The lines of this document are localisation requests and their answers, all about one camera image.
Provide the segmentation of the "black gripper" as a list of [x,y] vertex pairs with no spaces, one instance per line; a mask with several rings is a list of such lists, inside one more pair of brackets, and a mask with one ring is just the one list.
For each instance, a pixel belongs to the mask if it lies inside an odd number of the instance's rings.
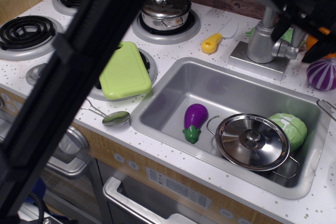
[[[313,63],[325,55],[335,53],[335,0],[274,0],[279,7],[278,21],[271,34],[277,42],[292,24],[298,25],[318,40],[305,53],[302,62]],[[331,30],[328,35],[318,29]]]

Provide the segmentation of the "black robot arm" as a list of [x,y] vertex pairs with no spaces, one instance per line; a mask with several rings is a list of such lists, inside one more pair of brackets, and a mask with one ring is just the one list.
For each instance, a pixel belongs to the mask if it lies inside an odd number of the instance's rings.
[[[18,210],[145,0],[83,0],[1,144],[1,223]],[[280,14],[279,39],[292,24],[318,42],[303,58],[335,52],[335,0],[258,0]]]

